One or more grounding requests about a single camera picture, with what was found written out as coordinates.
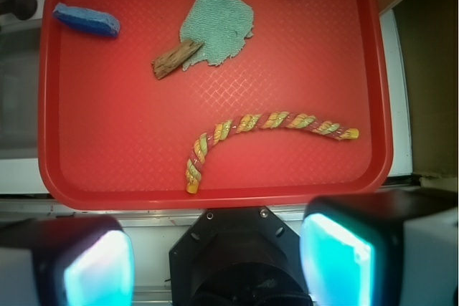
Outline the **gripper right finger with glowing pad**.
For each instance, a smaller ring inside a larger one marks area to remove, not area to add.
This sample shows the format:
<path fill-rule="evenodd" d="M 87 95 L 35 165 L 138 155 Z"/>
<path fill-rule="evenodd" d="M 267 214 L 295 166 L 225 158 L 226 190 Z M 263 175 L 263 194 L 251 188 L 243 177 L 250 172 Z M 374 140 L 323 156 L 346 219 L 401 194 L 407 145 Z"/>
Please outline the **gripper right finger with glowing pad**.
<path fill-rule="evenodd" d="M 458 195 L 383 191 L 319 196 L 300 259 L 317 305 L 456 305 Z"/>

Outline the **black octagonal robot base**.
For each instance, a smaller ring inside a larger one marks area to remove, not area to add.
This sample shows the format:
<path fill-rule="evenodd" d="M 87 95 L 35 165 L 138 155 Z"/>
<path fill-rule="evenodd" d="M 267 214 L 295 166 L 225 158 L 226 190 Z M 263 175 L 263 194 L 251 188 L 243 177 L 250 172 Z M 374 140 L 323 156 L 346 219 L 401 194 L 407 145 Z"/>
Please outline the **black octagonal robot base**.
<path fill-rule="evenodd" d="M 169 251 L 173 305 L 312 305 L 299 236 L 271 210 L 208 209 Z"/>

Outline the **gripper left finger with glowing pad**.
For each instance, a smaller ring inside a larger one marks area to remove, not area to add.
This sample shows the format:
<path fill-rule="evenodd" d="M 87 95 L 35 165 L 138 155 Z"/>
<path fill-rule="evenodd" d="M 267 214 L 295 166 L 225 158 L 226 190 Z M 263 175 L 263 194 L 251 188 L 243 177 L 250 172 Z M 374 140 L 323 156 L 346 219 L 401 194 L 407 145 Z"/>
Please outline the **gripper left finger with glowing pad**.
<path fill-rule="evenodd" d="M 1 228 L 2 305 L 131 305 L 134 282 L 131 238 L 111 216 Z"/>

